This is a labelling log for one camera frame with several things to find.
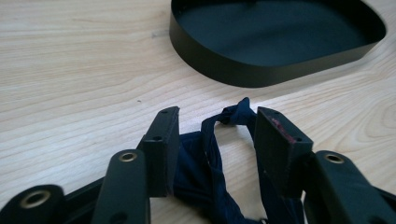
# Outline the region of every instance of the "fabric strap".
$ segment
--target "fabric strap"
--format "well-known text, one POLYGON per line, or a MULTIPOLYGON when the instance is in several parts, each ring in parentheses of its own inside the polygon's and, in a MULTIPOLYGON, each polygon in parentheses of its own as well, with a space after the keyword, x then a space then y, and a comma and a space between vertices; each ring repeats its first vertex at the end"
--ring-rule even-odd
MULTIPOLYGON (((262 220, 245 218, 238 204, 227 192, 214 126, 245 125, 254 139, 256 113, 249 99, 202 122, 201 131, 180 136, 180 150, 174 182, 174 193, 184 203, 199 208, 215 224, 259 224, 262 220)), ((304 210, 300 199, 282 199, 257 160, 262 204, 271 224, 303 224, 304 210)))

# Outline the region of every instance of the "screw hole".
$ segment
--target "screw hole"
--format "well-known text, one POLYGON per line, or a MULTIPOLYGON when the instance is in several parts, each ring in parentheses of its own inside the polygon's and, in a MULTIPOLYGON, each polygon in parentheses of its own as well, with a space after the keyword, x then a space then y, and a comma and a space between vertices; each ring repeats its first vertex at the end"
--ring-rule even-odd
POLYGON ((152 137, 152 139, 153 139, 154 141, 161 141, 161 140, 163 140, 163 138, 160 137, 160 136, 154 136, 154 137, 152 137))
POLYGON ((46 202, 50 198, 50 192, 47 190, 36 190, 29 193, 21 201, 20 206, 25 209, 34 208, 46 202))
POLYGON ((133 152, 126 152, 122 155, 120 155, 119 159, 120 161, 134 161, 137 158, 137 155, 133 152))
POLYGON ((116 213, 113 216, 111 216, 109 223, 110 224, 123 224, 126 222, 127 219, 128 219, 128 216, 125 213, 119 212, 119 213, 116 213))
POLYGON ((325 158, 326 158, 326 160, 328 160, 332 163, 338 163, 338 164, 344 163, 344 159, 342 159, 341 157, 334 155, 334 154, 327 154, 325 156, 325 158))

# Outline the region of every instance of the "black plastic frame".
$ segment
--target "black plastic frame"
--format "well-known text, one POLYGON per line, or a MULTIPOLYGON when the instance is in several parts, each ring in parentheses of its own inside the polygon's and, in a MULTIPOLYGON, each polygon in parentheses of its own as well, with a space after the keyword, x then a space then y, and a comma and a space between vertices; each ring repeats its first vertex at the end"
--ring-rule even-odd
MULTIPOLYGON (((303 77, 308 74, 316 73, 321 70, 329 69, 344 63, 350 63, 357 61, 361 57, 363 57, 373 46, 375 46, 382 38, 386 35, 386 26, 384 22, 378 17, 378 15, 368 6, 366 6, 362 1, 359 0, 298 0, 293 2, 301 2, 302 4, 317 4, 320 3, 321 6, 326 7, 329 10, 333 10, 334 14, 340 16, 340 20, 344 20, 346 26, 350 26, 350 29, 353 29, 353 32, 357 32, 359 38, 362 39, 361 43, 356 43, 356 46, 348 45, 345 42, 345 46, 340 46, 340 49, 336 52, 329 53, 329 51, 320 51, 321 46, 314 46, 317 51, 313 50, 309 53, 311 55, 307 55, 305 58, 302 58, 299 61, 296 58, 295 63, 281 63, 281 64, 258 64, 258 63, 249 63, 245 60, 238 60, 225 55, 223 52, 219 52, 214 49, 213 46, 210 47, 204 43, 203 41, 199 41, 196 38, 196 34, 201 34, 195 32, 191 33, 191 30, 196 29, 197 21, 205 21, 211 20, 207 17, 210 14, 216 14, 216 18, 221 18, 224 14, 227 16, 227 20, 230 18, 229 15, 225 14, 227 11, 226 7, 230 4, 246 4, 247 7, 255 7, 255 4, 262 3, 266 0, 259 1, 234 1, 234 0, 173 0, 172 1, 172 13, 170 20, 170 39, 171 42, 179 54, 179 56, 192 68, 202 73, 203 75, 213 78, 216 81, 226 83, 233 86, 238 87, 246 87, 246 88, 259 88, 266 87, 270 85, 274 85, 280 82, 284 82, 287 80, 295 79, 297 77, 303 77), (213 7, 213 6, 221 6, 224 7, 224 10, 219 11, 205 11, 205 15, 202 18, 199 18, 200 11, 196 12, 197 18, 195 21, 183 21, 183 24, 180 23, 180 20, 183 19, 183 16, 186 13, 189 13, 190 10, 203 10, 202 8, 213 7)), ((287 2, 292 2, 289 0, 275 0, 272 1, 274 3, 278 3, 279 7, 282 7, 282 4, 287 2)), ((293 20, 293 17, 288 13, 284 15, 285 21, 293 20)), ((231 20, 238 21, 238 14, 231 20)), ((232 29, 241 29, 243 27, 235 26, 232 29)), ((241 32, 233 32, 236 35, 242 35, 241 32)), ((282 30, 279 28, 278 32, 285 32, 285 36, 287 37, 288 31, 282 30)), ((238 48, 244 48, 244 46, 248 46, 250 43, 242 39, 241 42, 238 42, 238 48)), ((303 42, 303 45, 309 45, 309 42, 303 42)))

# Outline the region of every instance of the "wooden table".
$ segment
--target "wooden table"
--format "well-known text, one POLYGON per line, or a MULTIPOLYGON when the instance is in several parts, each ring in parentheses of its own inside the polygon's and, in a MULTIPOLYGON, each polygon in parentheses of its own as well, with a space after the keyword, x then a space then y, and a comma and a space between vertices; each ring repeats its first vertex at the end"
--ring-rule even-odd
MULTIPOLYGON (((186 65, 168 35, 170 0, 0 3, 0 207, 35 185, 65 193, 102 177, 135 148, 156 113, 180 107, 180 132, 243 97, 292 120, 396 193, 396 2, 368 0, 387 36, 363 59, 260 89, 218 83, 186 65)), ((262 217, 255 155, 242 127, 217 127, 228 191, 262 217)), ((170 197, 152 223, 208 223, 170 197)))

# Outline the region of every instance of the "wood grain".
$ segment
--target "wood grain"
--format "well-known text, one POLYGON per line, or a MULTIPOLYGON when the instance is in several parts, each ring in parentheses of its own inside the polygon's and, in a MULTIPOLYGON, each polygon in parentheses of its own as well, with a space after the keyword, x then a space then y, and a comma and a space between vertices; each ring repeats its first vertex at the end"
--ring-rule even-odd
MULTIPOLYGON (((188 67, 168 36, 170 1, 0 3, 0 207, 35 185, 65 193, 102 177, 135 148, 156 113, 180 107, 180 132, 243 97, 281 111, 315 142, 352 159, 396 194, 396 3, 368 0, 387 36, 363 59, 275 86, 243 89, 188 67)), ((262 217, 244 128, 216 128, 227 187, 262 217)), ((208 223, 174 198, 151 200, 152 223, 208 223)))

